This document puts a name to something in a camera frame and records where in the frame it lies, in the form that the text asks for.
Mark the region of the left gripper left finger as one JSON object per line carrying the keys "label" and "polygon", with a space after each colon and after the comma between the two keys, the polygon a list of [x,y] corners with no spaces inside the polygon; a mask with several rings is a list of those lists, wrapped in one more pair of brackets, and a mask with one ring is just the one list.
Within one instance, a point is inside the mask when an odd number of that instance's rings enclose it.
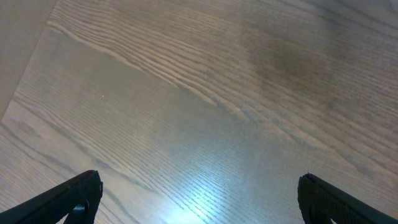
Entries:
{"label": "left gripper left finger", "polygon": [[103,182],[96,170],[74,178],[1,213],[1,223],[93,224],[103,196]]}

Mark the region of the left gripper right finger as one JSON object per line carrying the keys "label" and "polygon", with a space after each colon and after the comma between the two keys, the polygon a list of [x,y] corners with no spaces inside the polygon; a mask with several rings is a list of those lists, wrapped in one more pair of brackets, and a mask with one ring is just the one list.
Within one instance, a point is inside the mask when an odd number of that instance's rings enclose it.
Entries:
{"label": "left gripper right finger", "polygon": [[313,174],[298,181],[298,205],[306,224],[397,224],[397,220]]}

